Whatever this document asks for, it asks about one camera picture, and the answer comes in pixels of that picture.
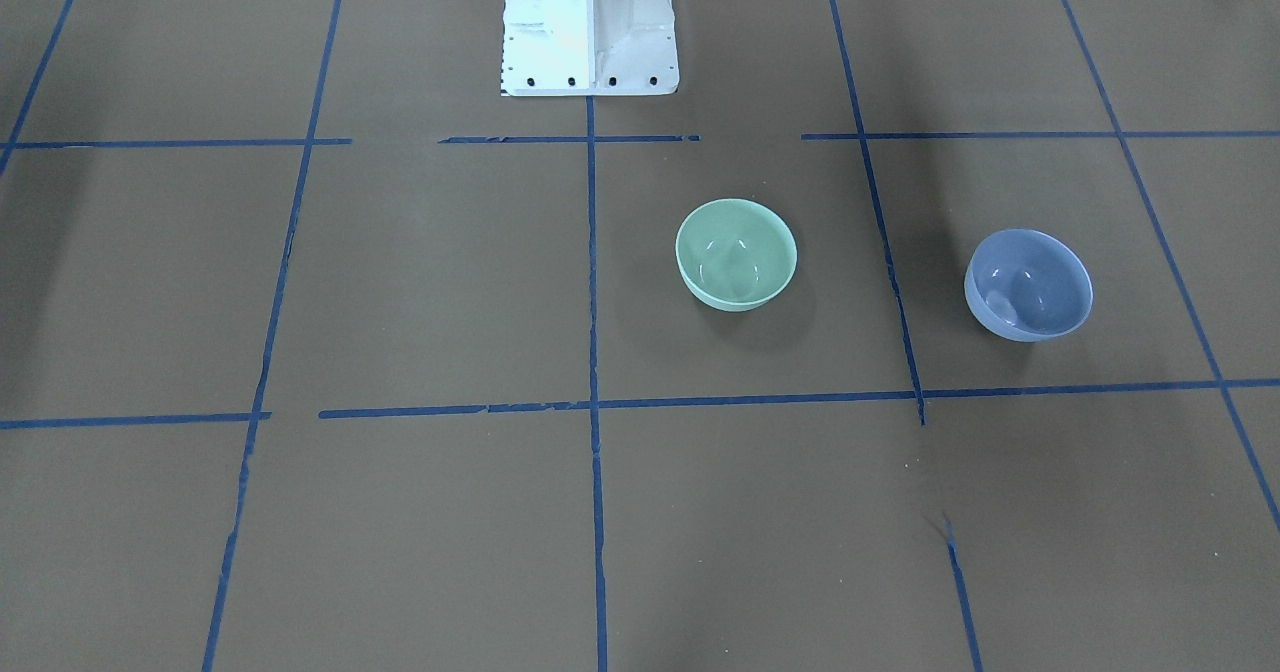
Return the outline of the blue bowl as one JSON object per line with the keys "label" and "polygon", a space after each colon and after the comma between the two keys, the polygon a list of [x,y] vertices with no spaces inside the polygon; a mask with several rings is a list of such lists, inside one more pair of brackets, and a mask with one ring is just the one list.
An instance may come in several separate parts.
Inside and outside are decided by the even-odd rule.
{"label": "blue bowl", "polygon": [[1064,338],[1088,321],[1094,306],[1082,259],[1053,236],[1025,227],[982,239],[963,282],[975,321],[1006,340]]}

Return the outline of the green bowl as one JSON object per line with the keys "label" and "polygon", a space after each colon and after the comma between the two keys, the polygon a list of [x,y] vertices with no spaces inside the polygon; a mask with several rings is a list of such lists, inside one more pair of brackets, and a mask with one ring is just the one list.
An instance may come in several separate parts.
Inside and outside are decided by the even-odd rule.
{"label": "green bowl", "polygon": [[700,204],[675,234],[675,259],[687,291],[728,314],[760,308],[792,282],[797,243],[786,221],[749,198]]}

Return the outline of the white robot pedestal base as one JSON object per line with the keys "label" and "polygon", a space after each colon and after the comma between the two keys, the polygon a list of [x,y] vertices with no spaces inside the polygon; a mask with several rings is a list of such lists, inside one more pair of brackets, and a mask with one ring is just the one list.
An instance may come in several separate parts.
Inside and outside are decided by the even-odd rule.
{"label": "white robot pedestal base", "polygon": [[669,95],[673,0],[504,0],[502,95]]}

